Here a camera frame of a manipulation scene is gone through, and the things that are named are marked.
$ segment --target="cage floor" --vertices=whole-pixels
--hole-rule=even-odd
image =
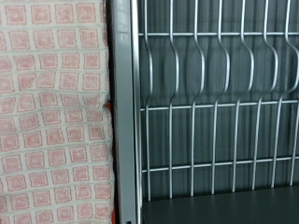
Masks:
[[[144,224],[298,223],[299,187],[144,203]]]

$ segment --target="metal frame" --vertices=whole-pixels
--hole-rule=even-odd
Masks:
[[[136,10],[136,2],[127,0],[108,1],[112,19],[112,47],[113,47],[113,107],[114,107],[114,136],[117,158],[117,179],[118,179],[118,205],[120,223],[139,224],[141,220],[140,180],[136,174],[135,166],[138,169],[139,155],[138,143],[135,136],[138,129],[135,122],[137,114],[134,113],[134,105],[138,105],[137,88],[134,88],[133,74],[138,75],[138,46],[132,30],[137,26],[132,13]]]

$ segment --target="metal cage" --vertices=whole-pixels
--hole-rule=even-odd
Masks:
[[[128,9],[132,55],[125,59],[131,103],[121,103],[132,104],[126,113],[134,123],[125,130],[116,119],[116,128],[135,140],[135,151],[129,149],[135,200],[121,212],[132,209],[136,218],[123,223],[141,223],[142,217],[144,223],[240,223],[240,214],[248,214],[243,223],[267,223],[259,222],[263,218],[295,223],[299,1],[114,2]],[[117,8],[114,24],[120,21]],[[114,32],[116,46],[120,34]],[[115,72],[116,79],[121,72]],[[117,89],[121,82],[115,83]],[[273,198],[277,207],[259,207]],[[255,217],[244,202],[250,202]],[[230,217],[221,215],[220,204],[234,208],[227,211]],[[286,219],[276,214],[284,207],[291,211]]]

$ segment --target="crocheted blanket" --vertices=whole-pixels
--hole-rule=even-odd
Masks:
[[[0,0],[0,223],[111,223],[103,0]]]

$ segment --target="wire grid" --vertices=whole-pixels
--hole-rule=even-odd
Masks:
[[[168,25],[168,32],[155,32],[155,33],[150,33],[149,32],[149,26],[152,27],[153,21],[149,20],[149,13],[151,11],[149,10],[149,4],[150,1],[148,0],[143,0],[140,2],[139,7],[141,7],[139,10],[142,10],[142,18],[140,19],[142,22],[141,29],[140,31],[142,33],[139,33],[140,37],[140,42],[144,44],[145,51],[144,54],[140,54],[140,60],[141,61],[147,61],[146,66],[143,66],[143,69],[141,68],[141,79],[144,76],[145,81],[143,81],[146,90],[145,96],[142,97],[142,102],[144,102],[143,107],[140,109],[141,115],[143,116],[142,122],[143,122],[143,152],[144,152],[144,160],[143,160],[143,171],[142,173],[144,174],[144,188],[146,189],[147,192],[147,199],[148,201],[151,200],[151,188],[152,188],[152,174],[153,173],[159,173],[159,172],[167,172],[167,179],[168,179],[168,184],[167,185],[167,197],[168,198],[173,198],[174,192],[173,192],[173,187],[174,187],[174,177],[173,177],[173,172],[176,170],[188,170],[188,183],[184,183],[182,181],[183,185],[188,186],[189,188],[188,192],[190,196],[194,195],[194,179],[195,179],[195,170],[199,168],[210,168],[209,169],[209,174],[210,174],[210,193],[214,194],[215,193],[215,185],[216,185],[216,167],[219,166],[230,166],[230,171],[231,176],[230,176],[230,187],[231,187],[231,192],[236,191],[236,173],[238,171],[238,165],[241,164],[250,164],[250,176],[248,178],[250,179],[250,187],[251,189],[256,188],[256,174],[257,174],[257,164],[259,163],[267,163],[271,167],[271,174],[270,174],[270,179],[271,183],[270,186],[273,188],[276,185],[276,173],[277,173],[277,164],[278,161],[287,161],[291,165],[290,170],[286,170],[285,172],[288,172],[288,180],[285,182],[288,182],[288,185],[292,186],[293,181],[294,181],[294,171],[295,171],[295,162],[296,160],[299,159],[299,156],[296,155],[296,150],[297,150],[297,134],[298,134],[298,122],[299,122],[299,104],[297,100],[297,86],[298,86],[298,80],[299,80],[299,69],[298,69],[298,64],[299,64],[299,51],[298,48],[290,41],[289,36],[297,37],[299,35],[299,32],[290,32],[289,31],[289,23],[290,23],[290,8],[293,6],[294,0],[287,0],[285,2],[285,11],[284,13],[284,32],[268,32],[268,18],[269,18],[269,5],[271,6],[271,1],[265,0],[263,1],[264,3],[264,11],[263,11],[263,31],[262,32],[256,32],[256,31],[250,31],[246,32],[245,30],[245,22],[246,22],[246,16],[247,16],[247,4],[250,1],[242,0],[241,1],[241,6],[238,8],[238,13],[240,14],[240,23],[239,23],[239,32],[223,32],[222,31],[222,24],[223,24],[223,1],[212,1],[215,2],[215,4],[218,4],[218,21],[217,21],[217,32],[199,32],[198,30],[198,22],[199,22],[199,1],[194,0],[193,5],[194,8],[190,8],[190,10],[193,10],[193,21],[190,21],[190,23],[193,26],[193,32],[180,32],[176,33],[174,31],[174,23],[176,22],[176,15],[174,15],[174,7],[175,4],[178,3],[178,1],[174,0],[169,0],[167,1],[168,4],[168,10],[169,12],[165,12],[167,14],[168,19],[169,19],[169,24]],[[268,80],[268,86],[267,90],[263,90],[258,92],[258,98],[257,100],[254,101],[245,101],[244,99],[249,99],[250,97],[246,97],[247,95],[250,95],[254,90],[254,78],[256,74],[256,55],[254,54],[251,46],[248,44],[247,39],[245,36],[251,36],[251,37],[261,37],[263,39],[263,47],[268,50],[268,52],[271,53],[271,60],[269,61],[270,66],[272,67],[269,71],[270,77]],[[279,63],[281,59],[278,56],[278,51],[275,48],[275,46],[270,43],[268,38],[269,36],[277,37],[281,36],[284,38],[285,45],[289,48],[288,52],[292,54],[293,58],[293,64],[295,66],[294,68],[294,73],[292,74],[284,74],[282,75],[283,77],[290,77],[292,76],[292,83],[289,82],[288,85],[284,86],[284,90],[277,90],[277,86],[279,85],[279,82],[281,82],[282,78],[279,78]],[[168,38],[169,39],[169,44],[173,53],[172,57],[172,63],[174,66],[174,74],[172,74],[172,78],[174,80],[169,80],[169,82],[172,83],[173,89],[172,89],[172,94],[170,95],[168,105],[158,105],[155,106],[152,103],[152,98],[154,94],[154,89],[156,88],[162,88],[162,87],[155,87],[154,86],[154,79],[157,78],[158,74],[155,74],[154,72],[154,56],[152,53],[152,48],[154,44],[150,43],[151,38]],[[195,73],[195,76],[197,77],[197,82],[195,85],[197,86],[196,93],[192,96],[192,100],[190,104],[176,104],[176,99],[179,98],[179,88],[180,88],[180,79],[181,77],[186,76],[186,74],[181,72],[181,66],[183,59],[180,57],[178,53],[178,46],[176,44],[176,38],[192,38],[193,41],[193,48],[197,50],[198,56],[197,57],[197,62],[200,64],[200,69],[193,71]],[[213,101],[205,103],[201,103],[201,97],[205,94],[205,89],[208,89],[207,82],[210,81],[207,78],[207,66],[206,66],[206,57],[207,53],[203,50],[203,41],[200,39],[201,37],[206,37],[208,39],[210,38],[217,38],[219,49],[221,50],[221,57],[225,58],[225,66],[223,71],[221,73],[217,74],[217,76],[222,77],[222,87],[221,90],[213,97]],[[244,50],[244,54],[247,54],[247,63],[248,63],[248,69],[246,70],[246,81],[245,83],[245,88],[243,88],[242,91],[233,92],[233,95],[236,97],[234,101],[227,100],[229,102],[224,102],[221,103],[221,98],[225,96],[226,94],[229,94],[229,89],[230,89],[230,82],[232,81],[232,60],[231,60],[231,55],[229,50],[227,49],[227,45],[223,43],[223,38],[233,38],[237,37],[240,40],[240,46]],[[273,94],[276,94],[277,99],[273,100],[275,97],[267,97],[267,96],[272,96]],[[272,146],[272,153],[271,156],[265,157],[265,158],[258,158],[258,152],[259,150],[263,150],[260,146],[259,143],[261,141],[260,138],[260,123],[261,121],[261,111],[264,105],[271,106],[269,107],[269,111],[272,117],[274,117],[272,120],[275,122],[274,123],[274,130],[275,134],[274,137],[272,137],[274,141],[274,145]],[[293,125],[289,125],[290,129],[292,129],[292,141],[293,143],[289,145],[289,150],[291,151],[290,155],[285,155],[285,156],[278,156],[278,141],[279,141],[279,135],[281,133],[280,131],[280,125],[281,125],[281,111],[282,107],[284,105],[290,105],[292,107],[292,111],[295,111],[295,119],[292,123]],[[238,147],[238,134],[240,132],[240,110],[243,107],[255,107],[254,110],[254,115],[255,117],[255,122],[249,124],[254,132],[251,132],[254,136],[254,144],[252,151],[250,152],[250,158],[246,160],[239,160],[237,158],[238,151],[240,148]],[[195,141],[196,138],[199,137],[196,135],[196,126],[201,125],[197,120],[196,116],[198,115],[198,110],[199,109],[207,109],[210,108],[210,114],[212,116],[211,122],[208,123],[211,127],[211,131],[209,134],[212,136],[212,144],[211,147],[207,149],[208,153],[211,154],[211,160],[208,162],[200,162],[196,163],[194,160],[194,153],[196,153],[197,150],[203,150],[201,148],[196,147]],[[232,127],[234,127],[232,130],[226,130],[226,132],[231,133],[233,136],[233,145],[230,148],[230,151],[233,155],[231,160],[228,161],[217,161],[216,158],[216,152],[218,150],[218,145],[217,145],[217,139],[219,138],[219,132],[217,131],[218,126],[220,125],[219,121],[219,110],[220,108],[232,108],[231,110],[231,116],[233,116],[233,124]],[[174,138],[178,137],[178,134],[174,132],[174,122],[177,122],[177,120],[174,118],[174,112],[178,110],[187,110],[189,111],[186,120],[190,121],[190,126],[189,128],[189,134],[187,134],[187,138],[189,138],[190,143],[186,146],[188,147],[188,150],[185,150],[184,152],[188,154],[189,162],[181,165],[174,165],[173,163],[173,144],[174,144]],[[163,122],[167,125],[167,146],[161,146],[161,147],[166,147],[167,150],[162,152],[164,157],[167,157],[168,164],[165,166],[155,166],[153,167],[151,165],[151,162],[156,160],[156,158],[151,157],[151,151],[152,151],[152,146],[150,145],[150,141],[152,140],[153,136],[152,132],[150,130],[151,124],[154,125],[155,123],[155,116],[152,116],[151,113],[159,113],[160,111],[165,111],[167,112],[167,120],[164,120]]]

